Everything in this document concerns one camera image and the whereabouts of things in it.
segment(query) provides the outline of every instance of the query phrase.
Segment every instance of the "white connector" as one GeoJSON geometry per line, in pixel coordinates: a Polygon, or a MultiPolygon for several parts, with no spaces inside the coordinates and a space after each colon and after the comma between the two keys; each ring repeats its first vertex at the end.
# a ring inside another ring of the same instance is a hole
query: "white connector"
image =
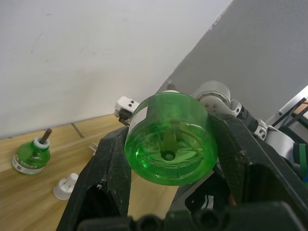
{"type": "Polygon", "coordinates": [[[118,101],[116,102],[115,105],[115,116],[118,117],[119,116],[119,112],[121,111],[121,109],[125,109],[131,113],[134,113],[134,111],[136,110],[136,108],[139,106],[140,103],[127,98],[126,96],[122,96],[120,99],[118,99],[118,101]]]}

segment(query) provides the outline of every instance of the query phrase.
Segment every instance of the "green plastic bottle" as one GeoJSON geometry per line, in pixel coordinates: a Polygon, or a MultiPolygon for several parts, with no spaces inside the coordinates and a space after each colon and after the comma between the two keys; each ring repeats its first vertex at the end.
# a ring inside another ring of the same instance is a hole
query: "green plastic bottle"
{"type": "Polygon", "coordinates": [[[32,142],[22,144],[12,159],[12,164],[18,172],[34,175],[43,170],[50,159],[49,139],[41,144],[42,137],[36,137],[32,142]]]}
{"type": "Polygon", "coordinates": [[[174,92],[151,96],[135,110],[125,152],[141,177],[164,185],[193,183],[217,160],[217,144],[205,108],[174,92]]]}

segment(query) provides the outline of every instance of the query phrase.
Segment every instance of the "gray wall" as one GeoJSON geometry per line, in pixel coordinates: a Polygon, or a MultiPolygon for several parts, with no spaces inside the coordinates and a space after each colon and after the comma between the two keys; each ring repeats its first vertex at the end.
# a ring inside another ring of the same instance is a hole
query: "gray wall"
{"type": "Polygon", "coordinates": [[[207,80],[268,119],[308,85],[308,1],[234,0],[179,64],[171,81],[187,94],[207,80]]]}

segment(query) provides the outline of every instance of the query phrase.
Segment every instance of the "white plastic cap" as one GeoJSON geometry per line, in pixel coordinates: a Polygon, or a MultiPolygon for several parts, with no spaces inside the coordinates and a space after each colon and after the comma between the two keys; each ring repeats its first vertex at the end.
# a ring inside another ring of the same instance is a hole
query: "white plastic cap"
{"type": "Polygon", "coordinates": [[[77,179],[78,174],[76,173],[72,173],[69,177],[61,179],[53,188],[55,197],[59,200],[67,200],[72,194],[77,179]]]}
{"type": "Polygon", "coordinates": [[[41,144],[41,143],[39,142],[40,139],[42,139],[41,136],[36,137],[36,138],[33,140],[34,145],[37,146],[38,148],[41,148],[41,149],[46,149],[46,148],[48,148],[49,145],[50,145],[50,140],[47,139],[46,142],[45,142],[44,144],[41,144]]]}

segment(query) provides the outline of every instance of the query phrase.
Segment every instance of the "white plug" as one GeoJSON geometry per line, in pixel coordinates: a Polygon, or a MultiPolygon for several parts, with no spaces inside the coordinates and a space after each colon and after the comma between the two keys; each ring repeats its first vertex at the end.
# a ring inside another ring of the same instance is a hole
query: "white plug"
{"type": "Polygon", "coordinates": [[[126,96],[122,96],[120,99],[118,99],[118,101],[116,102],[115,105],[115,115],[116,117],[119,116],[119,112],[121,111],[121,109],[125,109],[131,113],[134,113],[134,111],[136,110],[136,108],[139,106],[140,103],[127,98],[126,96]]]}
{"type": "Polygon", "coordinates": [[[77,179],[78,174],[76,173],[72,173],[69,177],[61,179],[53,188],[54,196],[59,200],[67,200],[72,194],[77,179]]]}

